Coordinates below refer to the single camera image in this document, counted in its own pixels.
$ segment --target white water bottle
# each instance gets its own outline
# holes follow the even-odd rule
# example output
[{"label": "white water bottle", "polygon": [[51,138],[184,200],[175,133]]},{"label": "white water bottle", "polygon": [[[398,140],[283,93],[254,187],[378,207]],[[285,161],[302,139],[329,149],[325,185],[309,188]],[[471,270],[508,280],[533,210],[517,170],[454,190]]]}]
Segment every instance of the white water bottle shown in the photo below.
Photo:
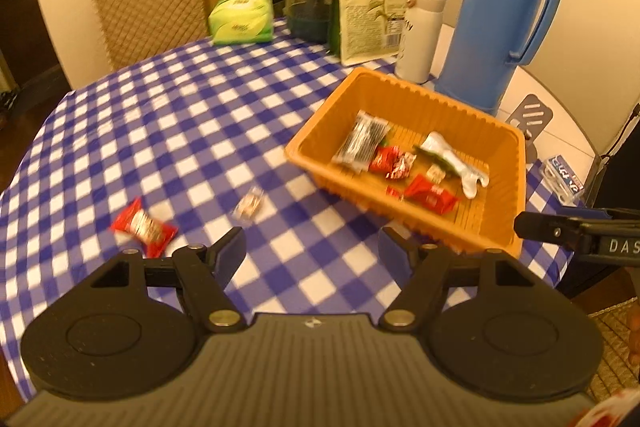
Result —
[{"label": "white water bottle", "polygon": [[396,76],[415,84],[429,78],[447,0],[406,0],[404,28],[396,61]]}]

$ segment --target green tissue pack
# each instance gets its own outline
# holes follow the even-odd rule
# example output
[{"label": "green tissue pack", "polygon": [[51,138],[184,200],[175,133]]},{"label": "green tissue pack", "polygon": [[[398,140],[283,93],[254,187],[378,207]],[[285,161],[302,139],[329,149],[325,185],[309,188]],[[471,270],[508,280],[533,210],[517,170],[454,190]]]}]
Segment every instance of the green tissue pack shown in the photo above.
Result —
[{"label": "green tissue pack", "polygon": [[270,42],[273,39],[271,0],[221,0],[209,15],[214,44]]}]

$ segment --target gray gripper base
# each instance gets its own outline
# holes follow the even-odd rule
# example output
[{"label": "gray gripper base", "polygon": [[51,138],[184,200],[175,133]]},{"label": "gray gripper base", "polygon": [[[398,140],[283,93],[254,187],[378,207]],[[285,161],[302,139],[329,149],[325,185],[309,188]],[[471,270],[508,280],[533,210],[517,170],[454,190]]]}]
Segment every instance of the gray gripper base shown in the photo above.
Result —
[{"label": "gray gripper base", "polygon": [[211,337],[187,370],[150,393],[111,403],[40,393],[7,423],[566,427],[593,405],[584,394],[534,405],[486,399],[441,375],[413,337],[378,331],[368,315],[317,318],[258,315],[242,333]]}]

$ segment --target small candy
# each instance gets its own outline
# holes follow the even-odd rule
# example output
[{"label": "small candy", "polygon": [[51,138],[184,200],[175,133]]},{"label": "small candy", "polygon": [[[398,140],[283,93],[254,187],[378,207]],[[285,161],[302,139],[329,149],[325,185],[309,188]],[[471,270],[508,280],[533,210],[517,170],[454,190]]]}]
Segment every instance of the small candy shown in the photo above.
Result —
[{"label": "small candy", "polygon": [[254,185],[249,189],[234,209],[234,217],[236,219],[252,219],[257,212],[258,207],[262,203],[264,191]]},{"label": "small candy", "polygon": [[391,196],[392,198],[396,198],[397,200],[402,199],[402,192],[400,192],[400,190],[397,190],[396,188],[393,188],[391,185],[386,188],[386,194],[388,196]]},{"label": "small candy", "polygon": [[402,180],[408,177],[414,161],[415,154],[411,154],[410,152],[402,153],[396,160],[393,170],[387,174],[386,177],[390,180]]},{"label": "small candy", "polygon": [[446,188],[431,183],[422,174],[418,174],[406,188],[404,197],[408,200],[414,200],[440,215],[452,211],[459,201]]},{"label": "small candy", "polygon": [[127,232],[146,245],[147,257],[160,257],[178,231],[173,225],[158,221],[142,209],[142,200],[136,198],[111,224],[114,232]]},{"label": "small candy", "polygon": [[575,205],[584,192],[584,185],[561,155],[543,161],[540,171],[560,203]]},{"label": "small candy", "polygon": [[378,147],[376,155],[369,164],[369,172],[378,174],[390,174],[400,157],[398,147]]},{"label": "small candy", "polygon": [[429,167],[425,176],[431,183],[438,185],[447,177],[447,173],[434,163]]}]

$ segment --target silver candy wrapper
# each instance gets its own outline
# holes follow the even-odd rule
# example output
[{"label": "silver candy wrapper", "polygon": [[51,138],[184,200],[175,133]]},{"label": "silver candy wrapper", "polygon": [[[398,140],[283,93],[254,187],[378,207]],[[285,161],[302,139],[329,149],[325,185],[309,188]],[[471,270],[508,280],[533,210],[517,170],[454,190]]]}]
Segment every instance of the silver candy wrapper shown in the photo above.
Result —
[{"label": "silver candy wrapper", "polygon": [[340,150],[331,159],[356,171],[358,174],[369,169],[376,147],[391,126],[388,121],[359,111],[353,128]]},{"label": "silver candy wrapper", "polygon": [[463,162],[440,133],[430,132],[427,139],[418,146],[418,149],[428,155],[435,156],[460,177],[462,192],[467,199],[472,200],[476,197],[478,182],[484,188],[489,185],[489,175]]}]

